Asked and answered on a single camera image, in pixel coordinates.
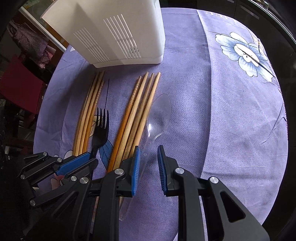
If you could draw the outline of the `clear plastic spoon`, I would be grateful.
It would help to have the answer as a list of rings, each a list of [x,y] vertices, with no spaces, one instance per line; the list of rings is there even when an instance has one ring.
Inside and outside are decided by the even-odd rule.
[[[144,212],[150,200],[156,196],[158,167],[155,140],[167,129],[171,118],[171,100],[167,94],[160,95],[152,104],[146,127],[145,145],[140,151],[137,193],[125,198],[119,212],[119,220],[133,219]]]

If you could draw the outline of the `black plastic fork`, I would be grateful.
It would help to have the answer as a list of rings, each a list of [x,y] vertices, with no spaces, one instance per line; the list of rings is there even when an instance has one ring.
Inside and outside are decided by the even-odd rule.
[[[91,143],[91,153],[90,158],[93,159],[96,157],[97,151],[99,148],[103,147],[108,139],[109,133],[109,112],[105,109],[97,108],[95,128],[92,136]]]

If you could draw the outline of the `purple floral tablecloth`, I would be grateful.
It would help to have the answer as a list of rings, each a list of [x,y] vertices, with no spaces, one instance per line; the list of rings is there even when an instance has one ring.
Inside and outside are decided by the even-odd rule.
[[[107,68],[98,106],[109,135],[94,178],[106,173],[126,105],[140,75],[161,73],[156,96],[171,99],[166,131],[154,142],[120,240],[176,240],[178,199],[161,189],[157,148],[196,177],[218,177],[263,223],[284,176],[287,118],[267,42],[241,22],[195,9],[163,8],[166,45],[159,65]]]

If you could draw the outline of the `red chair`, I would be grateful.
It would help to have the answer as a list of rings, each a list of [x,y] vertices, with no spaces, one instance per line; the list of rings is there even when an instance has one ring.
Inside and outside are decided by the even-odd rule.
[[[46,84],[13,56],[1,78],[1,94],[20,108],[38,114]]]

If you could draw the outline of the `hanging checkered apron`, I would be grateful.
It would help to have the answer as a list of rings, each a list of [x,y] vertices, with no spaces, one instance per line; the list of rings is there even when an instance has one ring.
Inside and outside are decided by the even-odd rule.
[[[33,31],[30,27],[24,27],[10,21],[7,30],[16,44],[23,52],[42,69],[52,60],[56,49],[49,46],[49,39]]]

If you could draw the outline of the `white plastic utensil holder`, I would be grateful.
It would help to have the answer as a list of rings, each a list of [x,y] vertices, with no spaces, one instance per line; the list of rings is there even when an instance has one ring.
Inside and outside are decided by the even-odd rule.
[[[163,60],[159,1],[58,0],[41,18],[96,68]]]

